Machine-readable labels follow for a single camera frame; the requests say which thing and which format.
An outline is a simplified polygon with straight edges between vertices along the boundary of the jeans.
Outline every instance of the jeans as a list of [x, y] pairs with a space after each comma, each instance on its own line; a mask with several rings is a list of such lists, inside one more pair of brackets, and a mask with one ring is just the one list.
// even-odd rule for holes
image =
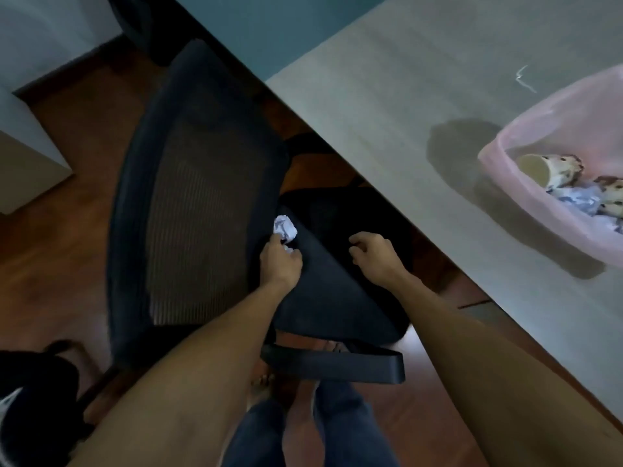
[[[313, 416], [324, 443], [326, 467], [398, 466], [370, 406], [349, 383], [321, 382]], [[273, 399], [258, 403], [238, 425], [222, 467], [285, 467], [284, 429], [281, 405]]]

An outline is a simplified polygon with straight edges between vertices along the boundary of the pink plastic basket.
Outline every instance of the pink plastic basket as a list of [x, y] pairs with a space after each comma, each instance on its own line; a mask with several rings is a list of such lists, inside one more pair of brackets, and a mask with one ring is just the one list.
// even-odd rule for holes
[[559, 202], [519, 171], [527, 153], [569, 153], [585, 166], [583, 179], [623, 177], [623, 65], [596, 73], [528, 109], [479, 153], [494, 182], [521, 208], [572, 246], [623, 267], [623, 235]]

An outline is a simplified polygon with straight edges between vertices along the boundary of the black office chair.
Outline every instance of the black office chair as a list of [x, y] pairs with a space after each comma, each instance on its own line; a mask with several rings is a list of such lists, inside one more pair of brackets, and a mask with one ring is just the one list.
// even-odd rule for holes
[[[301, 378], [400, 383], [408, 319], [348, 255], [353, 232], [381, 232], [403, 262], [409, 223], [371, 188], [298, 190], [279, 199], [292, 155], [332, 152], [318, 136], [283, 142], [214, 53], [193, 41], [171, 64], [123, 165], [108, 247], [113, 359], [151, 365], [259, 282], [259, 253], [278, 214], [299, 230], [298, 286], [279, 307], [262, 349]], [[275, 330], [344, 342], [348, 353], [274, 344]]]

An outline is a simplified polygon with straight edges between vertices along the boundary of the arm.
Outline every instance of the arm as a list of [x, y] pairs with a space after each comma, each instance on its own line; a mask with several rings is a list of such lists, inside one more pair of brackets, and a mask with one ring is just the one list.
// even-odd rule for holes
[[562, 378], [409, 274], [389, 240], [350, 238], [354, 264], [398, 298], [492, 466], [623, 466], [623, 436]]
[[261, 285], [185, 339], [119, 401], [70, 467], [213, 466], [244, 406], [249, 376], [276, 307], [299, 281], [300, 251], [273, 235]]

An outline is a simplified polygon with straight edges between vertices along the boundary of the wooden floor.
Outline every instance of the wooden floor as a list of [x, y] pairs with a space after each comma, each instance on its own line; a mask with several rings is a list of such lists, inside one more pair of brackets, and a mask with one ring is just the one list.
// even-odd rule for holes
[[[22, 94], [75, 175], [10, 216], [0, 215], [0, 349], [40, 351], [55, 339], [80, 341], [94, 361], [73, 358], [83, 387], [110, 365], [104, 280], [108, 218], [125, 149], [163, 73], [127, 45], [114, 46]], [[308, 130], [273, 96], [261, 94], [258, 103], [283, 137]], [[354, 176], [338, 156], [298, 157], [284, 190], [346, 185]], [[427, 284], [465, 311], [488, 301], [425, 238], [414, 235], [416, 273]], [[557, 366], [490, 304], [487, 312], [492, 311], [490, 324]], [[407, 382], [358, 388], [401, 463], [486, 465], [413, 329], [397, 348], [404, 353]], [[124, 389], [109, 390], [98, 400], [92, 419], [99, 419]], [[310, 418], [311, 391], [310, 383], [301, 385], [288, 419], [284, 450], [291, 466], [322, 464], [322, 444]]]

